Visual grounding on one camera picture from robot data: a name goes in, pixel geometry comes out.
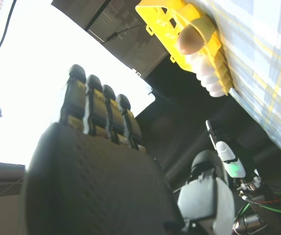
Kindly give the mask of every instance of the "brown egg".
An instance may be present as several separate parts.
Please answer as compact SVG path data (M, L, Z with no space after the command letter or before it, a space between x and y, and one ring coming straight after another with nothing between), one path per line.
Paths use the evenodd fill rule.
M204 41L198 31L193 26L188 25L179 34L176 44L180 53L189 55L203 48Z

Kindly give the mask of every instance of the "checkered fabric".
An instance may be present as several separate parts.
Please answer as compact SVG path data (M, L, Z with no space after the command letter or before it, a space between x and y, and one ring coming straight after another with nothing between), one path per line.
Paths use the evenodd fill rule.
M281 0L186 0L217 24L230 95L281 149Z

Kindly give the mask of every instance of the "yellow egg carton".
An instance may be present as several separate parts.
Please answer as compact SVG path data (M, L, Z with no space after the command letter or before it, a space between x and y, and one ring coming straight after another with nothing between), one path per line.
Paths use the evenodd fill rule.
M223 91L227 95L233 87L226 59L222 54L221 42L212 20L192 4L182 0L142 0L136 6L137 13L146 22L148 33L162 42L171 55L171 61L186 71L194 72L186 62L185 56L176 48L179 33L189 24L193 26L204 40L204 47L199 54L208 55Z

